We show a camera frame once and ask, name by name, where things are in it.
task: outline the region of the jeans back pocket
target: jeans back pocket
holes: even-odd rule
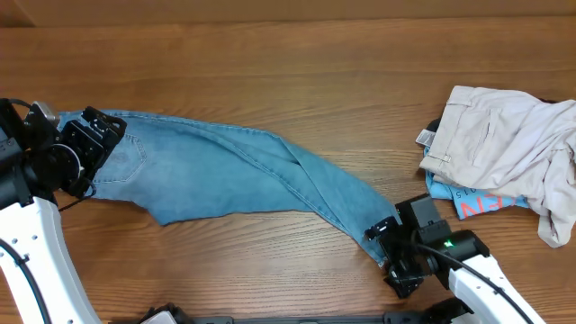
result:
[[[134,135],[124,134],[104,165],[94,177],[95,184],[130,180],[146,161],[142,142]]]

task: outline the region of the brown wall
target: brown wall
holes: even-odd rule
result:
[[[576,14],[576,0],[0,0],[0,3],[7,4],[0,7],[4,20],[0,24],[33,22],[42,27]]]

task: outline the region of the pile of clothes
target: pile of clothes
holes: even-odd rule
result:
[[[418,136],[433,198],[452,199],[460,219],[507,206],[540,215],[553,248],[576,221],[576,102],[520,91],[457,86],[442,118]]]

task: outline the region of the denim pants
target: denim pants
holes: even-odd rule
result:
[[[364,231],[396,215],[365,182],[264,130],[144,112],[123,118],[126,134],[98,171],[95,198],[134,202],[161,225],[233,212],[316,212],[379,265],[382,249]],[[63,112],[60,127],[79,120]]]

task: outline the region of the white cloth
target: white cloth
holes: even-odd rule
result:
[[[420,167],[461,186],[524,195],[540,215],[538,235],[556,248],[576,221],[575,150],[575,101],[457,86]]]

